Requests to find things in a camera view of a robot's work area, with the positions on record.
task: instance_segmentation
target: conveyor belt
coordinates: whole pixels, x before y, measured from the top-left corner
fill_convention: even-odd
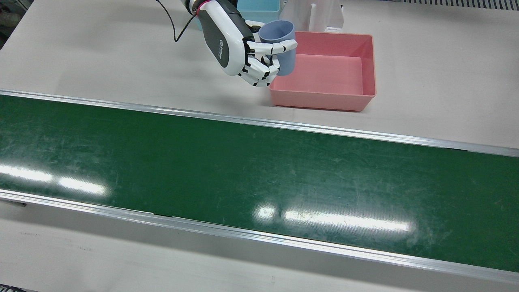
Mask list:
[[[517,157],[0,104],[0,189],[519,272]]]

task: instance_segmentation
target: white table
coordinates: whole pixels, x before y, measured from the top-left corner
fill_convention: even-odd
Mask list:
[[[164,1],[180,30],[189,17]],[[378,95],[360,113],[275,107],[225,75],[155,1],[38,0],[0,51],[0,88],[519,148],[516,11],[348,0],[372,34]]]

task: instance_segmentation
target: robotic hand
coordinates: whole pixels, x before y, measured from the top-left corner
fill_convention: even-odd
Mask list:
[[[294,39],[256,42],[253,33],[260,27],[247,25],[236,8],[238,0],[182,1],[191,15],[198,16],[206,44],[224,72],[239,75],[252,86],[269,86],[280,68],[276,54],[297,47]]]

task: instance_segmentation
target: pink plastic bin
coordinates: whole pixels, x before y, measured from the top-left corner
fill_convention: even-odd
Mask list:
[[[362,111],[376,95],[373,37],[296,32],[294,72],[270,85],[275,105]]]

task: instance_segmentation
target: plastic cup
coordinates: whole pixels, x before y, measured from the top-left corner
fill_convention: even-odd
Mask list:
[[[295,39],[294,24],[288,20],[275,20],[262,26],[259,30],[259,38],[262,43],[274,44],[289,39]],[[285,76],[295,67],[295,49],[277,54],[279,60],[279,76]]]

